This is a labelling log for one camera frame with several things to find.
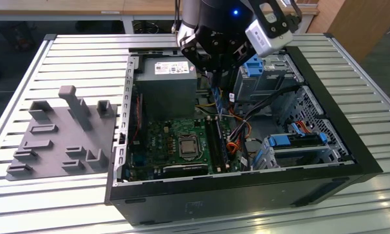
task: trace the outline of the cpu socket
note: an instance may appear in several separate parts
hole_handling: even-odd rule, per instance
[[[178,137],[179,157],[191,161],[198,157],[198,142],[195,134],[181,134]]]

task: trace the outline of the sticker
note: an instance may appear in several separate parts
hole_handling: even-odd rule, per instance
[[[234,94],[233,93],[229,93],[229,101],[230,102],[234,102],[235,101],[234,97],[235,97]]]
[[[101,11],[101,14],[119,14],[119,11]]]
[[[247,160],[246,160],[245,157],[241,157],[241,163],[242,163],[245,166],[247,166]]]
[[[154,74],[183,74],[189,73],[189,64],[182,62],[157,62],[154,64]]]

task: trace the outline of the slatted aluminum table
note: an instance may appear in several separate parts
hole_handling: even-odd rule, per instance
[[[58,87],[75,85],[87,104],[107,99],[121,109],[129,48],[153,44],[175,46],[170,35],[59,35],[42,42],[0,119],[0,233],[390,233],[390,99],[335,39],[322,34],[297,35],[290,45],[299,47],[384,171],[322,203],[131,227],[103,205],[106,174],[3,179],[31,101],[62,106]]]

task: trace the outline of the motherboard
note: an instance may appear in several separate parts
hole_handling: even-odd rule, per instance
[[[221,172],[217,156],[210,153],[210,140],[218,136],[207,135],[209,124],[203,118],[149,122],[145,150],[131,156],[134,180]],[[225,138],[230,134],[226,119],[219,121],[219,130]]]

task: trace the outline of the power supply label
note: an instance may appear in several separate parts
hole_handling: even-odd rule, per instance
[[[189,73],[189,64],[186,61],[182,62],[157,62],[154,64],[154,74],[183,74]]]

